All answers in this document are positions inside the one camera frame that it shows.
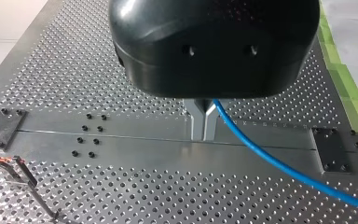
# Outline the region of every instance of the black robot housing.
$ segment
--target black robot housing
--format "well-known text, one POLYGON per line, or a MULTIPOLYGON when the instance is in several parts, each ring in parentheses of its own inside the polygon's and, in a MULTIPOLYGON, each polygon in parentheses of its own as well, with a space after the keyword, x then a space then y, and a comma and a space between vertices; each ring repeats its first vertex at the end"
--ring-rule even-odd
POLYGON ((140 90, 175 98, 255 98, 298 77, 318 0, 111 0, 117 56, 140 90))

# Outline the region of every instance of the bolt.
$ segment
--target bolt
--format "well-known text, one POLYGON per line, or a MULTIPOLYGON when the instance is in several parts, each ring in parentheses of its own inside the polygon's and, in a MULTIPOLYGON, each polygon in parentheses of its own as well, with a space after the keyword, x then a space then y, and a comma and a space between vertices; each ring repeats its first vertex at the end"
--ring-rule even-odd
POLYGON ((79 153, 76 150, 72 151, 72 156, 77 157, 78 155, 79 155, 79 153))
POLYGON ((328 171, 330 169, 330 163, 326 163, 324 165, 324 169, 325 169, 325 171, 328 171))
POLYGON ((3 142, 0 142, 0 147, 4 147, 4 143, 3 142))
POLYGON ((321 131, 320 128, 315 128, 315 130, 313 131, 313 133, 319 133, 321 131))
POLYGON ((341 165, 341 171, 348 171, 349 166, 347 164, 341 165))

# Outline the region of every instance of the black metal bracket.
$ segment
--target black metal bracket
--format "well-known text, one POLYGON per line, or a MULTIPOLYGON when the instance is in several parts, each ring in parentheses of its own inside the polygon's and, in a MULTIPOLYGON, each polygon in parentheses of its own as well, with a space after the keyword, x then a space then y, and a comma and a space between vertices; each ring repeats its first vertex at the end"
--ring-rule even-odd
POLYGON ((336 129, 312 128, 319 163, 325 172, 351 173, 350 160, 336 129))
POLYGON ((25 110, 9 110, 2 108, 0 110, 0 152, 8 149, 10 141, 16 134, 23 118, 27 112, 25 110))

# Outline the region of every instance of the metal surface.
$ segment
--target metal surface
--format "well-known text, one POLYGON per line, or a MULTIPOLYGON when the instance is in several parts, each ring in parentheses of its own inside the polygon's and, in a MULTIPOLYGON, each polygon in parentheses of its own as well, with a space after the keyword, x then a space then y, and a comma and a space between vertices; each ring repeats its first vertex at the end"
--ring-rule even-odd
MULTIPOLYGON (((224 109, 228 106, 227 100, 221 100, 220 104, 224 109)), ((203 140, 214 141, 216 137, 217 119, 219 118, 219 112, 217 111, 216 105, 213 102, 209 103, 209 107, 205 112, 205 129, 203 140)))
MULTIPOLYGON (((10 153, 26 155, 39 194, 75 223, 358 223, 358 209, 292 180, 246 147, 114 137, 94 146, 92 137, 75 144, 75 136, 62 133, 18 139, 10 153)), ((352 175, 322 175, 315 150, 267 151, 358 197, 358 153, 348 153, 352 175)), ((26 191, 11 190, 2 177, 0 221, 49 220, 26 191)))
POLYGON ((0 111, 0 151, 5 151, 9 147, 10 141, 21 124, 22 119, 27 114, 24 110, 7 110, 0 111))
POLYGON ((318 151, 321 170, 346 174, 351 172, 352 164, 345 153, 340 133, 336 129, 314 128, 310 130, 310 134, 318 151))
MULTIPOLYGON (((106 6, 49 0, 0 66, 0 109, 30 111, 7 154, 28 161, 59 221, 358 223, 358 209, 266 164, 221 119, 213 143, 192 142, 182 100, 141 93, 124 77, 106 6)), ((317 43, 288 91, 232 100, 228 113, 268 153, 358 197, 358 148, 317 43), (342 131, 350 175, 321 173, 313 126, 342 131)), ((31 194, 10 189, 0 173, 0 223, 48 220, 31 194)))
POLYGON ((205 110, 202 100, 184 99, 183 105, 191 116, 191 140, 202 141, 205 128, 205 110))

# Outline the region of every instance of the screw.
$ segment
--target screw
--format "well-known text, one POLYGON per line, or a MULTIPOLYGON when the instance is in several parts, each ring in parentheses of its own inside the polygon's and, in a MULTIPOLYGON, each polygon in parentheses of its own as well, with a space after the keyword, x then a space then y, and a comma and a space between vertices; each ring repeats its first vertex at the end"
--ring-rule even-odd
POLYGON ((72 151, 72 156, 77 157, 78 155, 79 155, 79 153, 76 150, 72 151))
POLYGON ((324 169, 325 169, 325 171, 328 171, 330 169, 330 163, 326 163, 324 165, 324 169))
POLYGON ((0 142, 0 147, 4 147, 4 143, 3 142, 0 142))
POLYGON ((341 165, 341 171, 348 171, 349 166, 347 164, 341 165))

